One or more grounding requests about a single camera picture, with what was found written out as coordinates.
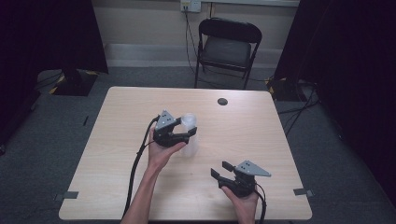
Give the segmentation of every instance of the light wood surface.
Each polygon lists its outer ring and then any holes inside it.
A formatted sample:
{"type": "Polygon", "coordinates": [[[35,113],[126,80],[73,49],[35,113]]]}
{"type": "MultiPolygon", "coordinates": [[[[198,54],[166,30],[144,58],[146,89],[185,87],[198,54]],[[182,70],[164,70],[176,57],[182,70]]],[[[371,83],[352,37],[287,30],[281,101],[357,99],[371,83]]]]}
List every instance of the light wood surface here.
{"type": "MultiPolygon", "coordinates": [[[[61,219],[121,219],[136,152],[149,123],[164,109],[175,118],[196,115],[199,149],[191,158],[173,155],[160,173],[151,220],[235,220],[233,206],[210,168],[233,179],[221,162],[238,165],[244,160],[272,174],[256,176],[267,198],[266,219],[311,218],[306,196],[294,195],[303,185],[268,92],[113,87],[68,190],[78,191],[78,197],[64,200],[61,219]],[[228,104],[219,105],[219,98],[228,104]]],[[[134,192],[147,162],[145,150],[134,192]]],[[[259,202],[257,219],[261,210],[259,202]]]]}

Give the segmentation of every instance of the electrical outlet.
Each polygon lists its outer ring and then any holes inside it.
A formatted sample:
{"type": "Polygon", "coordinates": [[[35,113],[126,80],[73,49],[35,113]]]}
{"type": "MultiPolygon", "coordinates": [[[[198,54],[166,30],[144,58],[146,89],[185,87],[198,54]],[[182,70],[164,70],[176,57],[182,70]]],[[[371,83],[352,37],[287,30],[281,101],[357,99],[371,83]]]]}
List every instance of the electrical outlet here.
{"type": "Polygon", "coordinates": [[[201,12],[200,0],[180,0],[180,11],[201,12]]]}

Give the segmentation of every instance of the chair seat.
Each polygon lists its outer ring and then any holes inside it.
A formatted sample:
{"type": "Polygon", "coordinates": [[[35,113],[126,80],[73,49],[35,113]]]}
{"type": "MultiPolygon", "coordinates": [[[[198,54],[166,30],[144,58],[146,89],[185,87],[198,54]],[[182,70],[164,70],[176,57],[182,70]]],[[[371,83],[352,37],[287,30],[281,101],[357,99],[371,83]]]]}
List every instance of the chair seat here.
{"type": "Polygon", "coordinates": [[[248,68],[249,43],[210,36],[201,55],[201,61],[248,68]]]}

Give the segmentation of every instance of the chair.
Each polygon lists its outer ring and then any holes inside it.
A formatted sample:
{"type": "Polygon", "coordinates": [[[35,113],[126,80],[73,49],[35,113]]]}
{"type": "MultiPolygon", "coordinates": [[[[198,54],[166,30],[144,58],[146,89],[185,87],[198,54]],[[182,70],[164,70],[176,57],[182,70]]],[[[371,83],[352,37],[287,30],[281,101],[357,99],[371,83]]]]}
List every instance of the chair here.
{"type": "Polygon", "coordinates": [[[209,18],[199,25],[198,57],[194,88],[197,88],[199,64],[244,72],[244,90],[247,87],[251,66],[257,48],[262,42],[262,32],[248,22],[209,18]],[[203,36],[207,36],[204,45],[203,36]]]}

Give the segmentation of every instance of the clear plastic bottle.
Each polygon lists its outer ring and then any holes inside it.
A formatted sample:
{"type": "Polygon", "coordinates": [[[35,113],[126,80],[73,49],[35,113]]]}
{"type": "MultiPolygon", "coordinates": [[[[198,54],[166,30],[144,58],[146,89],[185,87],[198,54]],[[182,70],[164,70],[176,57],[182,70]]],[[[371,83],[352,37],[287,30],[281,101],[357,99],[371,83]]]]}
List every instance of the clear plastic bottle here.
{"type": "MultiPolygon", "coordinates": [[[[192,113],[185,114],[183,117],[181,117],[181,126],[183,127],[184,132],[187,132],[188,130],[195,128],[196,122],[197,122],[197,118],[192,113]]],[[[198,151],[198,132],[192,137],[190,137],[189,143],[180,150],[180,153],[184,157],[192,157],[197,153],[197,151],[198,151]]]]}

